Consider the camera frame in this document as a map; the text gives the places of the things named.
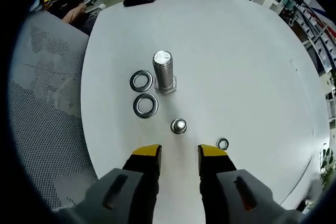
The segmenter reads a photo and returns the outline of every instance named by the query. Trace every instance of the shelf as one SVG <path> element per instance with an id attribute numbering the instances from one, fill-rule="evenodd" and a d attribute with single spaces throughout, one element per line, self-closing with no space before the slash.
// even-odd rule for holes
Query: shelf
<path id="1" fill-rule="evenodd" d="M 298 21 L 294 19 L 293 25 L 290 27 L 292 31 L 298 36 L 301 43 L 310 46 L 310 41 L 308 40 L 308 35 L 304 29 L 299 25 Z"/>
<path id="2" fill-rule="evenodd" d="M 314 39 L 312 40 L 312 42 L 315 44 L 317 41 L 321 41 L 321 43 L 323 44 L 324 47 L 324 51 L 329 59 L 329 63 L 333 65 L 333 68 L 336 68 L 336 62 L 334 59 L 336 59 L 336 43 L 334 41 L 334 39 L 332 38 L 332 36 L 330 35 L 328 29 L 327 29 L 327 25 L 325 25 L 323 28 L 321 28 L 318 23 L 316 22 L 315 18 L 313 16 L 309 15 L 305 15 L 305 13 L 308 13 L 305 10 L 302 9 L 306 9 L 305 7 L 299 6 L 298 8 L 298 13 L 300 14 L 301 18 L 306 20 L 306 23 L 308 23 L 309 25 L 311 25 L 311 27 L 314 27 L 314 30 L 318 32 L 317 35 L 315 35 Z M 316 26 L 313 26 L 311 20 L 314 19 L 316 22 Z"/>
<path id="3" fill-rule="evenodd" d="M 318 55 L 322 65 L 323 65 L 324 71 L 326 73 L 328 73 L 332 69 L 332 67 L 331 67 L 331 63 L 330 63 L 328 54 L 325 51 L 325 48 L 322 44 L 322 40 L 319 39 L 315 44 L 313 43 L 313 41 L 311 39 L 309 39 L 309 40 L 310 40 L 312 47 L 314 48 L 316 54 Z"/>
<path id="4" fill-rule="evenodd" d="M 301 17 L 303 17 L 303 19 L 307 21 L 306 23 L 308 23 L 309 26 L 312 28 L 311 30 L 314 32 L 314 35 L 319 34 L 320 31 L 315 27 L 315 25 L 317 25 L 315 18 L 312 17 L 308 12 L 304 12 L 299 8 L 297 10 L 301 14 Z"/>
<path id="5" fill-rule="evenodd" d="M 333 42 L 333 44 L 336 46 L 336 38 L 329 32 L 328 29 L 326 29 L 326 32 L 329 34 L 329 38 Z"/>
<path id="6" fill-rule="evenodd" d="M 302 15 L 297 15 L 296 21 L 297 23 L 301 26 L 301 28 L 303 29 L 303 31 L 307 34 L 308 38 L 314 38 L 316 35 L 312 32 L 312 29 L 307 26 L 306 22 L 304 21 L 304 18 L 302 17 Z"/>
<path id="7" fill-rule="evenodd" d="M 336 118 L 335 99 L 327 100 L 327 107 L 328 107 L 329 121 L 332 121 Z"/>

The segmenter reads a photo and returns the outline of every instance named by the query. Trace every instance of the white shelf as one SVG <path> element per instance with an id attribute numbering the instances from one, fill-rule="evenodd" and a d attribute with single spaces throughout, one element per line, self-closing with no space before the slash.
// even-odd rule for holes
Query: white shelf
<path id="1" fill-rule="evenodd" d="M 305 20 L 307 20 L 307 23 L 310 25 L 310 28 L 312 28 L 314 34 L 317 35 L 320 31 L 316 28 L 316 26 L 318 26 L 316 20 L 314 19 L 314 17 L 312 17 L 310 15 L 310 13 L 308 11 L 302 10 L 302 8 L 300 8 L 300 7 L 301 6 L 298 7 L 298 11 L 301 14 L 301 17 L 303 17 Z"/>
<path id="2" fill-rule="evenodd" d="M 334 83 L 331 79 L 331 73 L 324 73 L 320 76 L 320 81 L 323 87 L 324 95 L 329 95 L 330 93 L 333 93 L 333 90 L 335 89 Z"/>
<path id="3" fill-rule="evenodd" d="M 321 35 L 321 39 L 323 43 L 325 44 L 326 48 L 328 49 L 329 53 L 335 50 L 335 45 L 333 44 L 332 39 L 326 33 L 323 33 Z"/>
<path id="4" fill-rule="evenodd" d="M 336 103 L 335 99 L 327 100 L 329 121 L 332 121 L 332 120 L 334 120 L 336 118 L 336 106 L 335 106 L 335 103 Z"/>
<path id="5" fill-rule="evenodd" d="M 322 44 L 322 40 L 318 39 L 315 44 L 313 43 L 313 41 L 311 39 L 309 39 L 309 40 L 310 40 L 310 43 L 311 43 L 312 47 L 314 48 L 316 54 L 318 55 L 319 59 L 321 60 L 321 63 L 323 65 L 323 68 L 324 68 L 325 72 L 328 73 L 332 69 L 332 67 L 331 67 L 331 63 L 330 63 L 330 60 L 328 58 L 327 52 L 325 51 L 325 48 Z"/>
<path id="6" fill-rule="evenodd" d="M 330 52 L 330 55 L 331 55 L 331 58 L 332 58 L 332 59 L 336 59 L 336 49 L 333 49 L 333 50 Z"/>
<path id="7" fill-rule="evenodd" d="M 308 38 L 312 39 L 316 35 L 312 32 L 312 29 L 307 26 L 306 22 L 303 20 L 302 15 L 297 15 L 296 21 L 301 26 L 301 28 L 304 30 L 304 32 L 307 34 Z"/>
<path id="8" fill-rule="evenodd" d="M 336 38 L 327 29 L 326 32 L 329 34 L 329 38 L 332 40 L 333 44 L 336 46 Z"/>

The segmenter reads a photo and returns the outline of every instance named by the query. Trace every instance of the metal bolt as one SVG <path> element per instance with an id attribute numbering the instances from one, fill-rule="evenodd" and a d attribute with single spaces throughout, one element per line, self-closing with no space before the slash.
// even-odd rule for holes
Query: metal bolt
<path id="1" fill-rule="evenodd" d="M 153 57 L 156 74 L 155 88 L 162 94 L 176 91 L 176 78 L 173 76 L 173 57 L 168 51 L 158 51 Z"/>
<path id="2" fill-rule="evenodd" d="M 183 134 L 187 130 L 187 122 L 182 118 L 175 119 L 170 128 L 175 134 Z"/>
<path id="3" fill-rule="evenodd" d="M 220 138 L 216 146 L 222 150 L 227 150 L 229 148 L 229 141 L 226 138 Z"/>

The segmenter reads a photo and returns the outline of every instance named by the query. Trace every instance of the round white table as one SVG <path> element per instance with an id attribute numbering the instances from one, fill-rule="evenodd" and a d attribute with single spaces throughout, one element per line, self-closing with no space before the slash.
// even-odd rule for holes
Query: round white table
<path id="1" fill-rule="evenodd" d="M 141 119 L 130 77 L 138 70 L 155 76 L 159 50 L 174 58 L 177 91 L 162 96 L 153 84 L 148 93 L 157 97 L 158 112 Z M 279 16 L 247 0 L 160 0 L 103 10 L 86 50 L 81 113 L 98 178 L 140 146 L 163 146 L 153 223 L 205 223 L 198 144 L 227 138 L 236 167 L 281 203 L 329 140 L 327 105 L 308 53 Z M 170 129 L 176 118 L 187 121 L 183 135 Z"/>

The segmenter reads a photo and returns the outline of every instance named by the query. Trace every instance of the person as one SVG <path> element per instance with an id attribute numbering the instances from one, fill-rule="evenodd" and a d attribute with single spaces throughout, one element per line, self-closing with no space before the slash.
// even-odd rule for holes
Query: person
<path id="1" fill-rule="evenodd" d="M 52 0 L 45 4 L 44 9 L 90 36 L 97 14 L 85 13 L 87 6 L 83 2 L 84 0 Z"/>

